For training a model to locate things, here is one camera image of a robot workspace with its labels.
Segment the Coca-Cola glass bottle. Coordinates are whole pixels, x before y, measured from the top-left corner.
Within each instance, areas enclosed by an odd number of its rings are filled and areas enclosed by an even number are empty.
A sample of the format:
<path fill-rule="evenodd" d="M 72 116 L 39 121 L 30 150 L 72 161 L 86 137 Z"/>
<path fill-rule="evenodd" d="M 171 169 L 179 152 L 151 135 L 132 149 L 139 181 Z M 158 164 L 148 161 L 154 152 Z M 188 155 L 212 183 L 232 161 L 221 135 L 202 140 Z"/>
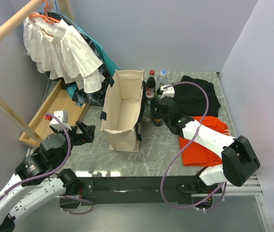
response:
<path fill-rule="evenodd" d="M 154 70 L 149 71 L 149 78 L 146 82 L 146 90 L 147 91 L 152 91 L 152 92 L 155 93 L 156 82 L 155 82 L 155 71 Z"/>

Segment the beige canvas tote bag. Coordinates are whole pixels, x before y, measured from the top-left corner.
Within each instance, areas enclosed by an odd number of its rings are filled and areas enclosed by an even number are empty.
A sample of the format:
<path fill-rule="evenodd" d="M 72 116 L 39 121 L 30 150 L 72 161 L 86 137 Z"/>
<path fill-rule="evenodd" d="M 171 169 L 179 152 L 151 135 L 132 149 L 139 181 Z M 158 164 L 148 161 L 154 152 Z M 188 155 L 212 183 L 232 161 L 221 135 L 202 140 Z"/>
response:
<path fill-rule="evenodd" d="M 138 152 L 146 83 L 144 71 L 115 71 L 100 115 L 100 131 L 113 151 Z"/>

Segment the blue-cap water bottle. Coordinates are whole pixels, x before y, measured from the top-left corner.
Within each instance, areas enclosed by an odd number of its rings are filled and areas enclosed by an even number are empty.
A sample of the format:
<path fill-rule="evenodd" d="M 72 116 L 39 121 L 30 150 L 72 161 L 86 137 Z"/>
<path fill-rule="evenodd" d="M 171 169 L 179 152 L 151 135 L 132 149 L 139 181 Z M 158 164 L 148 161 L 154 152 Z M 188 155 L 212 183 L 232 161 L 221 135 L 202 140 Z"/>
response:
<path fill-rule="evenodd" d="M 157 79 L 156 79 L 156 83 L 158 85 L 166 85 L 168 83 L 168 77 L 167 77 L 167 72 L 165 70 L 162 70 Z"/>

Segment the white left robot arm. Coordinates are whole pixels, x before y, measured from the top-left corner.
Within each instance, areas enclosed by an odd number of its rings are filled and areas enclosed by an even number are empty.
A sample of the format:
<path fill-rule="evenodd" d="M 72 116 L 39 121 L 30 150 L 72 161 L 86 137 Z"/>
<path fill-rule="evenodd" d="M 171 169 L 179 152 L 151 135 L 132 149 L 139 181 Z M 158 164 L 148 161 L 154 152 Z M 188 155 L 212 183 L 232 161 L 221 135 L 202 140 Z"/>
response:
<path fill-rule="evenodd" d="M 0 232 L 12 232 L 18 220 L 49 200 L 82 192 L 74 171 L 63 169 L 75 145 L 94 140 L 94 125 L 81 121 L 68 130 L 56 130 L 26 156 L 0 191 Z"/>

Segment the silver-top drink can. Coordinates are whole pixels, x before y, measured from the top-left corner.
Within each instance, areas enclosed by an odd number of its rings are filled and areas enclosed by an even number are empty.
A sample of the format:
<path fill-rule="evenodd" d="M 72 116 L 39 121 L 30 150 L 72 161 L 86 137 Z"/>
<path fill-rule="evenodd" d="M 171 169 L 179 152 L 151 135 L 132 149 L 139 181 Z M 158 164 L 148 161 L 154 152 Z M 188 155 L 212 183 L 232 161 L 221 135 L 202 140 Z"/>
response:
<path fill-rule="evenodd" d="M 152 108 L 152 121 L 156 127 L 162 126 L 163 120 L 159 107 Z"/>

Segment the green glass bottle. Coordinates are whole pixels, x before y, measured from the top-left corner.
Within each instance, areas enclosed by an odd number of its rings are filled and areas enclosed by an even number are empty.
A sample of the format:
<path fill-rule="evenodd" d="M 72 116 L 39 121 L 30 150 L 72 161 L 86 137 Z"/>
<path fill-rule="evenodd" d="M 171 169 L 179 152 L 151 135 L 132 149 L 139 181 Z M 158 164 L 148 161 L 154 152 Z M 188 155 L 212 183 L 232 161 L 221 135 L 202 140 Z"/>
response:
<path fill-rule="evenodd" d="M 161 87 L 163 87 L 164 85 L 165 85 L 164 82 L 161 82 L 161 83 L 158 84 L 158 87 L 157 87 L 157 90 L 156 90 L 156 95 L 155 95 L 155 97 L 156 97 L 157 99 L 160 99 L 160 98 L 161 98 L 162 93 L 163 93 L 163 90 L 161 90 Z"/>

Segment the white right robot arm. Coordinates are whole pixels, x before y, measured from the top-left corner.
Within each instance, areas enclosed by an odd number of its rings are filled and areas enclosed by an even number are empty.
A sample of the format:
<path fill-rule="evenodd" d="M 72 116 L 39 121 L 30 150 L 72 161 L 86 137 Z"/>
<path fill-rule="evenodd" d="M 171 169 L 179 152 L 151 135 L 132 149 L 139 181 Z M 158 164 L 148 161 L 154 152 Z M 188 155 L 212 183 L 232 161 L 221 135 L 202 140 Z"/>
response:
<path fill-rule="evenodd" d="M 260 161 L 246 137 L 224 135 L 181 114 L 172 97 L 161 98 L 158 105 L 171 133 L 201 145 L 222 160 L 221 164 L 198 174 L 194 181 L 198 192 L 206 192 L 211 185 L 222 182 L 241 187 L 260 168 Z"/>

